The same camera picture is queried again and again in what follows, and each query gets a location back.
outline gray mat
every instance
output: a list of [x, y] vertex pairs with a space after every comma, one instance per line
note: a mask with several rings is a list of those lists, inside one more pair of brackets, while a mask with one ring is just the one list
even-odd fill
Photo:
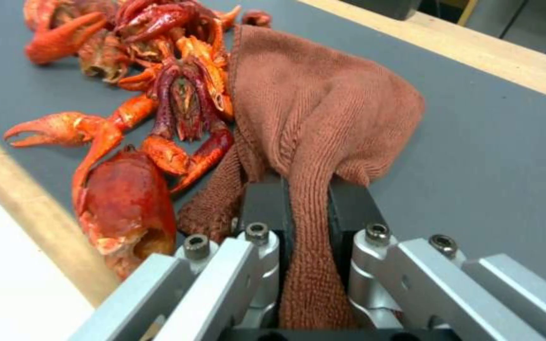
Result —
[[[390, 174], [370, 187], [397, 237], [446, 233], [470, 257], [505, 252], [546, 278], [545, 95], [292, 0], [204, 2], [266, 9], [275, 28], [375, 60], [414, 84], [427, 99], [425, 118]], [[82, 76], [73, 58], [31, 65], [22, 50], [31, 36], [22, 1], [0, 1], [0, 136], [60, 110], [108, 115], [130, 97]], [[139, 144], [151, 125], [126, 142]], [[85, 148], [6, 151], [70, 209]]]

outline hex socket screw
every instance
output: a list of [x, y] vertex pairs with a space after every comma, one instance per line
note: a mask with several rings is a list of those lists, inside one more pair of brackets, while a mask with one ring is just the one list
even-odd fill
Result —
[[188, 259], [201, 260], [210, 255], [210, 239], [202, 234], [192, 234], [184, 240], [182, 248]]
[[383, 224], [366, 225], [366, 241], [374, 246], [387, 246], [391, 239], [390, 229]]
[[442, 234], [434, 234], [429, 237], [429, 244], [447, 259], [454, 259], [459, 249], [454, 239]]
[[260, 222], [249, 224], [246, 227], [246, 240], [256, 246], [266, 245], [269, 242], [269, 227]]

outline knit cloth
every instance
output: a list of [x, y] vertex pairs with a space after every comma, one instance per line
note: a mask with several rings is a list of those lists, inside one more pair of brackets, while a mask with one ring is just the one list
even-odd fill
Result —
[[334, 173], [363, 186], [384, 175], [420, 121], [421, 95], [372, 61], [252, 26], [236, 28], [229, 87], [236, 143], [179, 229], [221, 242], [246, 183], [272, 168], [290, 184], [295, 226], [280, 326], [355, 326], [328, 239], [328, 184]]

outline cooked crawfish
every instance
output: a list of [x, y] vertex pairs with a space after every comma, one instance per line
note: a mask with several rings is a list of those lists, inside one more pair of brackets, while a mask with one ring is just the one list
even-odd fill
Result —
[[[106, 264], [126, 278], [149, 254], [169, 254], [175, 218], [169, 194], [177, 194], [214, 167], [233, 138], [227, 93], [229, 54], [223, 32], [240, 11], [212, 11], [196, 0], [27, 0], [24, 17], [35, 31], [26, 46], [35, 64], [77, 54], [86, 75], [140, 91], [109, 117], [59, 112], [20, 123], [14, 147], [91, 143], [72, 179], [72, 202], [82, 230]], [[125, 77], [131, 66], [141, 74]], [[121, 144], [124, 134], [155, 113], [138, 149]], [[208, 139], [192, 155], [174, 142]], [[170, 189], [165, 174], [177, 179]]]

